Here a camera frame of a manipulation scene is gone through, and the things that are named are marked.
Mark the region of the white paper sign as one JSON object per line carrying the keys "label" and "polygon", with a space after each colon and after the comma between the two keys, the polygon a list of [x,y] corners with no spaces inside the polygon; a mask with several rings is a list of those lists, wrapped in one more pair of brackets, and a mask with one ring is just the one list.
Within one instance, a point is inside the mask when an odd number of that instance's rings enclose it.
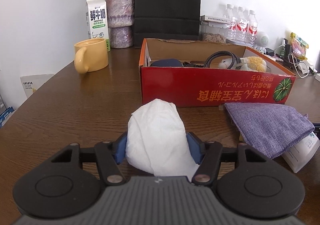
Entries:
{"label": "white paper sign", "polygon": [[28,75],[20,77],[26,97],[29,98],[34,94],[52,76],[54,76],[54,74]]}

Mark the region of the milk carton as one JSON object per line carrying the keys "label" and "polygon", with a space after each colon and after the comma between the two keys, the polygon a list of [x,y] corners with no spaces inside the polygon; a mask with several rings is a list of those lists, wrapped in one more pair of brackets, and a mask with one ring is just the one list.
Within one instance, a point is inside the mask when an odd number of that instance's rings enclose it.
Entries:
{"label": "milk carton", "polygon": [[107,51],[110,51],[106,1],[86,0],[86,8],[88,38],[104,38],[106,41]]}

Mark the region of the purple cloth pouch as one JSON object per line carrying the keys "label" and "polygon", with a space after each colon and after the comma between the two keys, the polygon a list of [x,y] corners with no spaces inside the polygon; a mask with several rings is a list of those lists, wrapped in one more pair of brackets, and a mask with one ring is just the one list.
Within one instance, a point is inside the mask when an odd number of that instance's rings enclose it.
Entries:
{"label": "purple cloth pouch", "polygon": [[315,127],[295,108],[277,103],[225,103],[246,144],[270,159],[310,135]]}

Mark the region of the navy zip pouch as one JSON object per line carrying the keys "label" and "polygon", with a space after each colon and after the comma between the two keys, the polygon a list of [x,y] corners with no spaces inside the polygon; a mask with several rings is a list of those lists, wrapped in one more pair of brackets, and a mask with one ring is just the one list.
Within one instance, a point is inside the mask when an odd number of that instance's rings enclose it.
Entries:
{"label": "navy zip pouch", "polygon": [[183,64],[177,59],[163,59],[154,61],[151,67],[183,67]]}

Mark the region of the white diaper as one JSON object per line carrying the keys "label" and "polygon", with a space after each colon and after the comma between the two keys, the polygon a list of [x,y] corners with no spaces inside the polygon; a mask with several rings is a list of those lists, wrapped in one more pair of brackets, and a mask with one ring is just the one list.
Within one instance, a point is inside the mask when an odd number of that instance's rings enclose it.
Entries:
{"label": "white diaper", "polygon": [[125,156],[135,168],[155,176],[192,179],[199,165],[174,103],[155,99],[134,111],[128,122]]}

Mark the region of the water bottle middle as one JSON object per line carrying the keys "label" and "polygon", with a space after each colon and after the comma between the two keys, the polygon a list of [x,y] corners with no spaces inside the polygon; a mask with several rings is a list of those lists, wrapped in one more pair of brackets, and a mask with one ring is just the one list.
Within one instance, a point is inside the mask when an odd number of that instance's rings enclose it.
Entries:
{"label": "water bottle middle", "polygon": [[245,18],[244,12],[245,12],[245,10],[243,7],[238,7],[235,39],[237,41],[241,41],[241,42],[245,42],[246,31],[247,31],[247,26],[248,26],[248,21]]}

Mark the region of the white flat box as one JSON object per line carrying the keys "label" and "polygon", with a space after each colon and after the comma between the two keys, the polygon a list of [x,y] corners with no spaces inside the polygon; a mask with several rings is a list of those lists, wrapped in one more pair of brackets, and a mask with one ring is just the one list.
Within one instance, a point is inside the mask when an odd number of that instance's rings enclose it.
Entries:
{"label": "white flat box", "polygon": [[222,23],[222,24],[229,24],[231,22],[229,18],[207,16],[207,15],[202,15],[200,17],[200,20],[205,22]]}

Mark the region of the purple ceramic vase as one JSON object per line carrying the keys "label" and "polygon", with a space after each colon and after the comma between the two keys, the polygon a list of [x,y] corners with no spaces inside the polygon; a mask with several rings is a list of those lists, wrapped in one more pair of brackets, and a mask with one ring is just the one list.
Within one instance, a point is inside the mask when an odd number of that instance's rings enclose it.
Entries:
{"label": "purple ceramic vase", "polygon": [[133,46],[135,0],[105,1],[111,48],[123,49]]}

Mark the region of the water bottle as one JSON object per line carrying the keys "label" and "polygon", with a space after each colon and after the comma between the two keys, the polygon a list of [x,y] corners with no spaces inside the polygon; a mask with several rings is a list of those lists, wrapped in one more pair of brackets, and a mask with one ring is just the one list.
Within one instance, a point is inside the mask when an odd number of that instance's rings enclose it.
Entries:
{"label": "water bottle", "polygon": [[257,35],[257,29],[258,29],[258,21],[255,15],[255,12],[253,10],[250,10],[249,16],[248,16],[246,39],[245,39],[245,42],[248,47],[253,46],[254,41],[256,39],[256,35]]}
{"label": "water bottle", "polygon": [[227,30],[227,39],[229,40],[234,40],[235,33],[236,33],[237,18],[233,14],[233,9],[234,9],[233,5],[227,4],[225,14],[224,14],[224,17],[226,19],[229,19],[229,27]]}
{"label": "water bottle", "polygon": [[245,18],[244,12],[245,12],[245,10],[243,7],[238,7],[235,39],[237,41],[241,41],[241,42],[245,42],[246,31],[247,31],[247,26],[248,26],[248,21]]}

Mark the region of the clear cotton swab box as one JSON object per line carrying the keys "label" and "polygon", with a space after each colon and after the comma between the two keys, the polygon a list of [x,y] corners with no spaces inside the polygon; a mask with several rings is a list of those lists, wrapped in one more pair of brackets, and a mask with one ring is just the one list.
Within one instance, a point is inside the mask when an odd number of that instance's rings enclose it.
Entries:
{"label": "clear cotton swab box", "polygon": [[282,154],[283,159],[294,173],[299,172],[315,155],[319,148],[319,138],[312,132],[299,143]]}

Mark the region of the water bottle right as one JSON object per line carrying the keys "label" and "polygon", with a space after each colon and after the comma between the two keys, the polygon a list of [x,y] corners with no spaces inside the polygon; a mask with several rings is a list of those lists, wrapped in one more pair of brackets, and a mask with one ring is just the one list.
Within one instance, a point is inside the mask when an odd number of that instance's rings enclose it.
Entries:
{"label": "water bottle right", "polygon": [[256,35],[257,35],[257,29],[258,29],[258,21],[255,15],[255,12],[253,10],[250,10],[249,16],[248,16],[246,39],[245,39],[245,42],[248,47],[253,46],[254,41],[256,39]]}

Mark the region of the yellow white plush toy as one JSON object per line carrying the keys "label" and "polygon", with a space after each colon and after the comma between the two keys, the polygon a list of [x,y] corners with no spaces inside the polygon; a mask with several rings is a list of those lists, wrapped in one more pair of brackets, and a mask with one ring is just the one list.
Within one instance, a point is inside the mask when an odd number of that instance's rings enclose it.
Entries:
{"label": "yellow white plush toy", "polygon": [[267,72],[266,61],[258,56],[242,57],[239,59],[223,59],[219,65],[219,69],[238,69],[253,72]]}

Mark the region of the red cardboard box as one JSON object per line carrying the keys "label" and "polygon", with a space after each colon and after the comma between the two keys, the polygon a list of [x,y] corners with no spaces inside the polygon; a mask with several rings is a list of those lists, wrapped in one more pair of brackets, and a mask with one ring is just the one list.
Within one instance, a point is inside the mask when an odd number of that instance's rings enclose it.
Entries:
{"label": "red cardboard box", "polygon": [[[220,69],[221,58],[209,68],[155,67],[159,60],[203,64],[218,51],[229,51],[240,58],[258,57],[266,62],[266,72]],[[225,102],[285,103],[296,76],[252,48],[202,41],[146,38],[140,59],[142,102],[154,99],[173,102],[178,107],[218,106]]]}

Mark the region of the water bottle left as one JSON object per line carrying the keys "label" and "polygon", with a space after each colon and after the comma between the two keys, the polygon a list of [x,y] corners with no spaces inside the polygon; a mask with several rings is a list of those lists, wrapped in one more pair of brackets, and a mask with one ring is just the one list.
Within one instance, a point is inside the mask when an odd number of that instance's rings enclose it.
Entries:
{"label": "water bottle left", "polygon": [[224,17],[226,19],[229,19],[229,27],[227,30],[227,39],[229,40],[234,40],[235,33],[236,33],[237,18],[233,14],[233,9],[234,9],[233,5],[227,4],[225,14],[224,14]]}

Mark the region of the white robot speaker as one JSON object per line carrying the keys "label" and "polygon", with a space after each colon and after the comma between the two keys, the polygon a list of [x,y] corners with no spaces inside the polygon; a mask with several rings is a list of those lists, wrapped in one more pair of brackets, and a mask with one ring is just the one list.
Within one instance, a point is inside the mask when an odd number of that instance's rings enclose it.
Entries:
{"label": "white robot speaker", "polygon": [[254,40],[253,48],[258,51],[259,53],[266,53],[266,47],[269,43],[269,36],[267,33],[263,31],[258,31],[256,34],[256,38]]}

